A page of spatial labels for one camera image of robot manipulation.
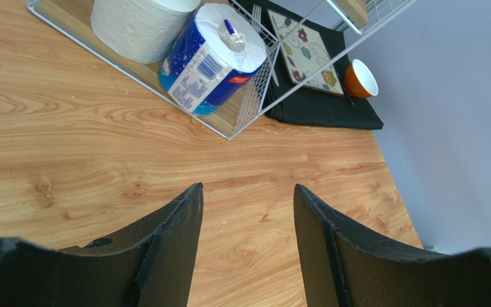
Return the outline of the white roll blue label wrapper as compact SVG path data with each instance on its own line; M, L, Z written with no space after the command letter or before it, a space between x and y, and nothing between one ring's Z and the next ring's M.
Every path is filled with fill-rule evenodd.
M159 82L184 111L210 115L267 60L267 46L249 21L223 3L202 4L159 69Z

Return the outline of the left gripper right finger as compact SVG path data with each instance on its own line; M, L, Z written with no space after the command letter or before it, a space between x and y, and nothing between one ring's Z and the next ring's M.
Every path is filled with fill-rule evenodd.
M404 244L300 184L293 214L308 306L491 306L491 248L445 255Z

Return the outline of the plain white paper towel roll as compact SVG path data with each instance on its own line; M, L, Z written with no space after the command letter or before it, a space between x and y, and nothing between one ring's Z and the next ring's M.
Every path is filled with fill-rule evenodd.
M95 0L90 15L96 36L138 63L163 60L200 1Z

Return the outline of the white wire wooden shelf rack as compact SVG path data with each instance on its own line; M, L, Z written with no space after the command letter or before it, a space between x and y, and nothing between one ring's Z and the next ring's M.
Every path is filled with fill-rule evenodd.
M284 47L279 37L272 34L272 10L298 19L275 4L265 3L261 14L253 13L257 1L231 1L230 5L254 26L261 29L261 37L268 47L268 60L260 71L233 94L229 101L210 115L195 115L194 118L227 140L233 139L261 115L275 111L283 102L296 100L298 95L320 95L309 84L300 85L292 81L290 74L284 73ZM350 31L350 19L337 24L324 36L325 43L334 43L338 49L329 55L329 61L335 69L334 76L342 79L348 66L348 53L367 38L392 21L413 4L413 1L367 1L369 24L363 28L357 39L345 38ZM159 62L141 64L126 59L99 40L90 26L90 15L94 2L83 1L27 1L27 9L40 20L65 35L94 56L131 78L161 99L174 104L159 82Z

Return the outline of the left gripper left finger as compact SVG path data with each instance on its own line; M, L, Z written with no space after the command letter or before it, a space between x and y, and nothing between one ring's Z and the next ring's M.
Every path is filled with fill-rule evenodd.
M83 247L0 238L0 306L186 306L203 220L196 183Z

